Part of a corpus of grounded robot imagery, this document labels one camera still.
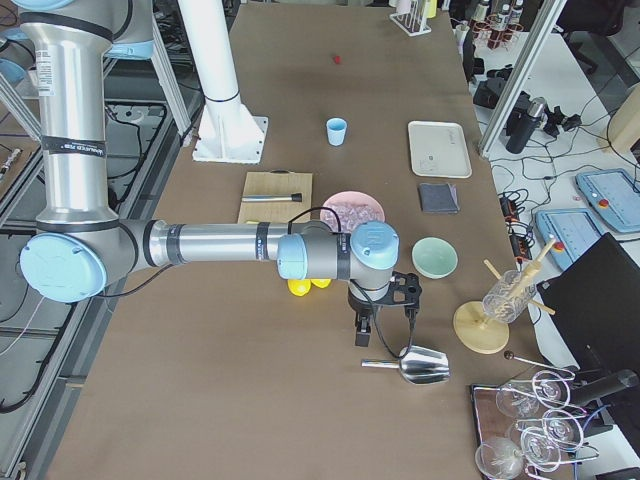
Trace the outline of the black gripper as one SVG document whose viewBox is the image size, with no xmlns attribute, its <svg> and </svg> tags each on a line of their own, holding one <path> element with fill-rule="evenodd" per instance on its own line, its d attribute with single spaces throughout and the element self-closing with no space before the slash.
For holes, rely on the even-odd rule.
<svg viewBox="0 0 640 480">
<path fill-rule="evenodd" d="M 368 347 L 371 338 L 371 325 L 376 322 L 382 305 L 373 300 L 368 291 L 354 280 L 349 283 L 348 303 L 355 312 L 354 345 Z"/>
</svg>

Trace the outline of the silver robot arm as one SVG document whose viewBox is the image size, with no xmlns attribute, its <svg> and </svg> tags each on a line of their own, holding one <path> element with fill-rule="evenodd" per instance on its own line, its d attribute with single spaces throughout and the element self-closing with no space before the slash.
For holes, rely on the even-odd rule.
<svg viewBox="0 0 640 480">
<path fill-rule="evenodd" d="M 61 303 L 100 294 L 132 272 L 204 261 L 273 261 L 287 280 L 349 285 L 356 342 L 366 345 L 383 306 L 401 302 L 399 238 L 370 221 L 345 233 L 320 221 L 169 224 L 123 220 L 109 206 L 103 60 L 154 50 L 148 1 L 22 1 L 33 42 L 46 206 L 20 254 L 28 284 Z"/>
</svg>

